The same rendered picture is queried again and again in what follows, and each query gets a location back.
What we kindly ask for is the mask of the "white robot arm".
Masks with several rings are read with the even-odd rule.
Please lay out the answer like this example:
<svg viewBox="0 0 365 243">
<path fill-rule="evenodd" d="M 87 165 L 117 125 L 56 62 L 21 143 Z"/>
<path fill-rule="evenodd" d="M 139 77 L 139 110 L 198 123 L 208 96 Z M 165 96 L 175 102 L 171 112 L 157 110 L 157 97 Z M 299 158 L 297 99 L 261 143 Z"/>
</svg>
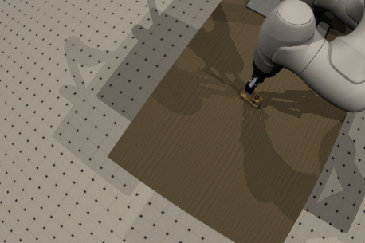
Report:
<svg viewBox="0 0 365 243">
<path fill-rule="evenodd" d="M 326 11 L 353 31 L 327 41 L 316 30 Z M 264 73 L 292 71 L 339 109 L 364 111 L 365 0 L 281 1 L 261 26 L 253 60 Z"/>
</svg>

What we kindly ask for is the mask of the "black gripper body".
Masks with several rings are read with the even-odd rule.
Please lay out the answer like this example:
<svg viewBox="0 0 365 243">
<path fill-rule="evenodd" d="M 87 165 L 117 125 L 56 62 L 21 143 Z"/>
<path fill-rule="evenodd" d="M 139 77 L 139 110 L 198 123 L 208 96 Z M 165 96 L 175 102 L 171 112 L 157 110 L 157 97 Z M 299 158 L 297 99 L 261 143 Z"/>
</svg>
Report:
<svg viewBox="0 0 365 243">
<path fill-rule="evenodd" d="M 270 78 L 272 76 L 275 76 L 275 74 L 267 74 L 267 73 L 263 73 L 261 70 L 258 69 L 258 67 L 255 65 L 254 61 L 253 61 L 253 70 L 254 70 L 254 74 L 253 74 L 253 79 L 255 76 L 257 76 L 257 81 L 259 81 L 262 77 L 264 78 Z M 262 77 L 261 77 L 262 76 Z"/>
</svg>

